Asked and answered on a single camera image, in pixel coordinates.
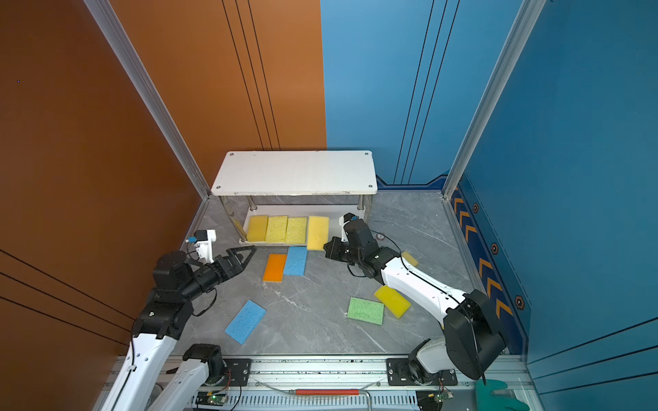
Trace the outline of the white two-tier shelf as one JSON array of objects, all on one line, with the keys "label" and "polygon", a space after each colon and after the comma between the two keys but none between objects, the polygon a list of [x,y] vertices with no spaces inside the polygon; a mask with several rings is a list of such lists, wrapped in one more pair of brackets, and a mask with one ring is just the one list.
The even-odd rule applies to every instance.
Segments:
[{"label": "white two-tier shelf", "polygon": [[340,236],[344,214],[369,219],[377,191],[370,151],[228,152],[212,184],[245,245],[260,215],[328,217],[328,235]]}]

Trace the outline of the thick yellow sponge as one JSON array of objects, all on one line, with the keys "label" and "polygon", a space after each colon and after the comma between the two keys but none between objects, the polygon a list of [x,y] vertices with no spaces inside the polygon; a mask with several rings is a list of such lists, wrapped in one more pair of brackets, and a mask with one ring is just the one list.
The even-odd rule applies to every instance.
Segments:
[{"label": "thick yellow sponge", "polygon": [[267,236],[267,215],[252,216],[248,222],[247,241],[264,242]]}]

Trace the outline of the dark yellow sponge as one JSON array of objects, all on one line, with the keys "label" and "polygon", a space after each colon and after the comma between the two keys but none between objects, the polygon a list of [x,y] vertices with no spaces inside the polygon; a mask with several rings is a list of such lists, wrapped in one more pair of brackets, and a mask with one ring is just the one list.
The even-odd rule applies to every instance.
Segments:
[{"label": "dark yellow sponge", "polygon": [[329,217],[309,216],[308,217],[308,240],[307,250],[322,251],[324,245],[328,242],[329,236]]}]

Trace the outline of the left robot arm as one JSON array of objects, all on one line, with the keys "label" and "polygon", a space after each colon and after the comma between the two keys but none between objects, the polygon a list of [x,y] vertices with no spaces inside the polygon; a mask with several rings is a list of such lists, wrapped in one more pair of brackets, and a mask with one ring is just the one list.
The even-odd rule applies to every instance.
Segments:
[{"label": "left robot arm", "polygon": [[241,274],[254,246],[229,248],[212,263],[192,260],[184,251],[166,253],[154,268],[155,286],[131,331],[130,347],[102,405],[104,410],[182,410],[202,385],[219,389],[237,382],[214,344],[194,344],[184,354],[173,380],[151,401],[154,386],[199,296]]}]

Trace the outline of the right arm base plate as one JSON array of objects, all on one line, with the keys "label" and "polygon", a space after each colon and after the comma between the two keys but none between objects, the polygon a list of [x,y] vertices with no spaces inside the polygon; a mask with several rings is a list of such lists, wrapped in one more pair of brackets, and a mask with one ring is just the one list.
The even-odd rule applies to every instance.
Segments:
[{"label": "right arm base plate", "polygon": [[390,386],[433,385],[457,386],[458,379],[454,370],[442,370],[427,373],[415,361],[408,358],[389,358],[386,360],[387,378]]}]

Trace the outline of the light yellow sponge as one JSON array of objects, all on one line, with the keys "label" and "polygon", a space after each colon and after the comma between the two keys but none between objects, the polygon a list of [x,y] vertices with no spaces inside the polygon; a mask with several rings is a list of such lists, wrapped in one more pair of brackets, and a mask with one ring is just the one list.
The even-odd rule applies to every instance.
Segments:
[{"label": "light yellow sponge", "polygon": [[288,220],[287,216],[268,217],[266,243],[285,243]]},{"label": "light yellow sponge", "polygon": [[308,219],[306,217],[289,217],[285,233],[285,243],[300,245],[306,243]]}]

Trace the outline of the green sponge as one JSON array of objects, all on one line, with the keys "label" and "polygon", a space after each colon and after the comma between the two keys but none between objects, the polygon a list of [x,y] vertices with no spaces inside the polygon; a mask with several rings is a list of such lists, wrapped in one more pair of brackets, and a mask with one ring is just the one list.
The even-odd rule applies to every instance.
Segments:
[{"label": "green sponge", "polygon": [[351,297],[347,317],[373,325],[383,325],[385,306],[376,301]]}]

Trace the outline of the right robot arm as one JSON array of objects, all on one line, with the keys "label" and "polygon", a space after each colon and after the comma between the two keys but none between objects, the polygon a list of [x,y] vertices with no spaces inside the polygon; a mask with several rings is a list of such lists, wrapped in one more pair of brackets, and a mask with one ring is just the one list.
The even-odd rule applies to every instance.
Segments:
[{"label": "right robot arm", "polygon": [[416,269],[399,251],[380,246],[366,222],[352,213],[339,224],[341,236],[324,245],[329,260],[358,267],[366,278],[400,292],[439,322],[442,336],[424,340],[408,355],[411,378],[429,385],[440,373],[458,370],[484,381],[508,343],[490,298],[477,289],[454,289]]}]

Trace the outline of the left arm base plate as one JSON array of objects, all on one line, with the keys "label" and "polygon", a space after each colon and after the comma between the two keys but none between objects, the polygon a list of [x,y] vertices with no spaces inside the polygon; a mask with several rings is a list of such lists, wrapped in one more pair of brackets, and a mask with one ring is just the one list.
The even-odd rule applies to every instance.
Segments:
[{"label": "left arm base plate", "polygon": [[223,359],[209,364],[209,376],[204,387],[225,389],[245,387],[251,371],[252,360],[248,358]]}]

